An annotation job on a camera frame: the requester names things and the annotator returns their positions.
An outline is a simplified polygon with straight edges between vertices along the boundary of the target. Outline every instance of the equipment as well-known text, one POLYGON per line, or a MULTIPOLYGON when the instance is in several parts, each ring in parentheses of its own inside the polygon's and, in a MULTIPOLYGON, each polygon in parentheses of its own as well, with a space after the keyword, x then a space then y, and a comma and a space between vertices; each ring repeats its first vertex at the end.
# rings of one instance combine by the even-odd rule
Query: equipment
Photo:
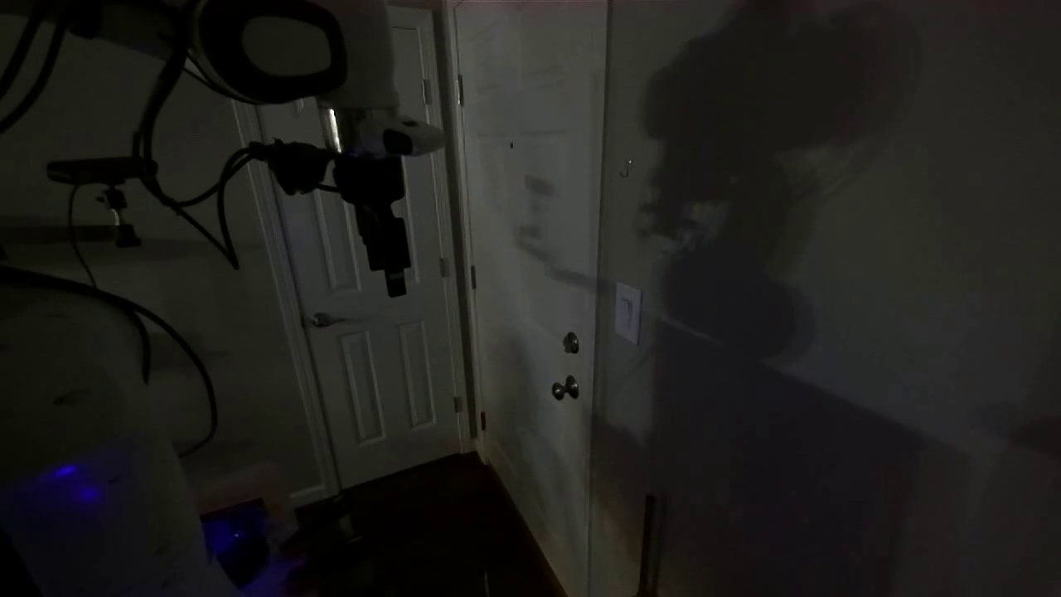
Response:
MULTIPOLYGON (((404 292, 411 262, 404 222, 392 201, 404 197, 402 157, 440 149, 440 133, 400 116, 384 0, 0 0, 0 12, 23 12, 28 25, 5 72, 0 98, 23 71, 44 19, 54 22, 48 66, 30 93, 0 116, 0 133, 38 103, 62 33, 100 37, 163 59, 132 140, 132 157, 54 161, 49 178, 107 186, 117 228, 128 178, 141 178, 167 208, 195 224, 237 264, 224 238, 211 236, 185 205, 225 200, 249 159, 272 165, 285 191, 337 189, 359 213, 372 270, 388 274, 388 296, 404 292), (243 103, 289 103, 320 96, 339 119, 341 149, 249 146, 232 152, 224 184, 174 200, 155 178, 153 123, 182 72, 243 103)), ((181 461, 153 421, 135 409, 135 325, 112 304, 70 292, 34 292, 5 270, 0 286, 0 530, 15 540, 48 595, 145 597, 237 595, 211 559, 181 461)))

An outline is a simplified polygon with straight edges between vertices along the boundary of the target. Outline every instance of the white door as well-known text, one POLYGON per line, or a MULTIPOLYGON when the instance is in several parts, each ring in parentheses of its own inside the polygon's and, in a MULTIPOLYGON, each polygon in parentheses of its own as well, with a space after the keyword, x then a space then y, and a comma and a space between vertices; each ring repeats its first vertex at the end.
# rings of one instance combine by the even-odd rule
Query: white door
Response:
POLYGON ((459 10, 486 454, 586 595, 604 10, 459 10))
MULTIPOLYGON (((392 10, 402 114, 438 123, 433 12, 392 10)), ((324 142, 320 103, 264 106, 266 140, 324 142)), ((404 159, 411 271, 388 299, 367 270, 354 208, 337 191, 275 191, 320 376, 339 483, 361 483, 464 448, 446 157, 404 159)))

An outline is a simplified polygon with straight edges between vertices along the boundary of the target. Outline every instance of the floor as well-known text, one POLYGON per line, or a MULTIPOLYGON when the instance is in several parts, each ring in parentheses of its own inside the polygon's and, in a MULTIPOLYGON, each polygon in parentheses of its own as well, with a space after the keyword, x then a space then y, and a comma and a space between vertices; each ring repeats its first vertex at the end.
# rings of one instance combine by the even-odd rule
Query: floor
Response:
POLYGON ((560 597, 501 481, 446 459, 298 511, 313 597, 560 597))

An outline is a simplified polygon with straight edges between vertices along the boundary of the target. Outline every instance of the wall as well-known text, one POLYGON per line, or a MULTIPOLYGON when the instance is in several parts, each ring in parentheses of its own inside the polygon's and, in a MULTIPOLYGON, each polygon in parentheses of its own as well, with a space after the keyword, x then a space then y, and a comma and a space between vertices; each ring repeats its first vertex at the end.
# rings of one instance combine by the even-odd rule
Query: wall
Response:
POLYGON ((1059 595, 1046 0, 615 2, 595 595, 1059 595))
MULTIPOLYGON (((5 19, 0 25, 5 39, 16 39, 16 19, 5 19)), ((160 62, 151 58, 110 42, 67 39, 40 106, 0 135, 0 218, 62 222, 67 189, 48 184, 44 161, 128 157, 155 71, 160 62)), ((163 186, 177 197, 211 186, 238 146, 229 103, 192 81, 167 106, 155 140, 163 186)), ((323 483, 249 184, 237 178, 229 189, 243 271, 232 271, 141 186, 128 191, 131 222, 144 236, 144 249, 88 241, 85 253, 104 289, 167 314, 217 376, 219 439, 185 461, 192 483, 211 483, 225 470, 259 461, 278 465, 292 491, 323 483)), ((98 189, 80 191, 77 218, 104 224, 110 216, 94 197, 98 189)), ((211 228, 217 224, 212 201, 199 216, 211 228)), ((6 244, 6 255, 15 264, 85 278, 62 236, 49 244, 6 244)), ((203 384, 167 336, 155 336, 151 401, 181 446, 207 431, 203 384)))

